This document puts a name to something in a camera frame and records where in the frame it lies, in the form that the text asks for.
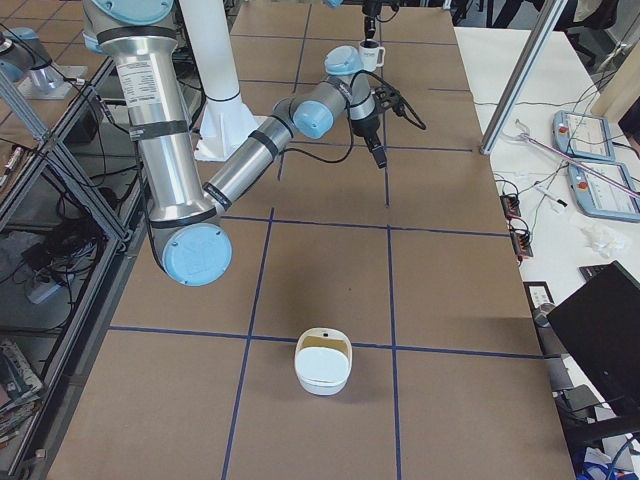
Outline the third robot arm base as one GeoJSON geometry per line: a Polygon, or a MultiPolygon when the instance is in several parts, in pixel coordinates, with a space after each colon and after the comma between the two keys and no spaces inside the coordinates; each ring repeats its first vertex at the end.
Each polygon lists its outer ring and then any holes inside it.
{"type": "Polygon", "coordinates": [[[28,27],[1,32],[1,72],[27,99],[60,100],[70,90],[39,36],[28,27]]]}

